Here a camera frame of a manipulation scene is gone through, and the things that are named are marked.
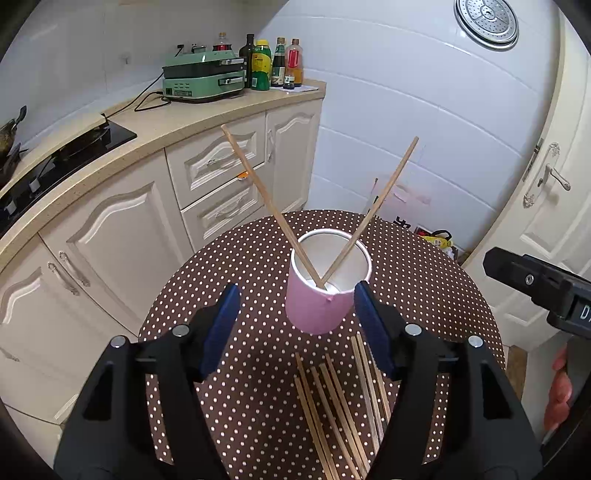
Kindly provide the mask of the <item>right hand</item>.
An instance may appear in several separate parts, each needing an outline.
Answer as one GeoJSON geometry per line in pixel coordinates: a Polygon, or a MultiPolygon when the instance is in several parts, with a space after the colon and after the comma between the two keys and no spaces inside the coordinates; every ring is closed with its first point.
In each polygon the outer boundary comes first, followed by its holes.
{"type": "Polygon", "coordinates": [[[554,431],[566,420],[570,412],[569,401],[573,393],[572,382],[566,372],[567,347],[564,346],[552,364],[554,378],[548,393],[548,403],[544,414],[544,428],[554,431]]]}

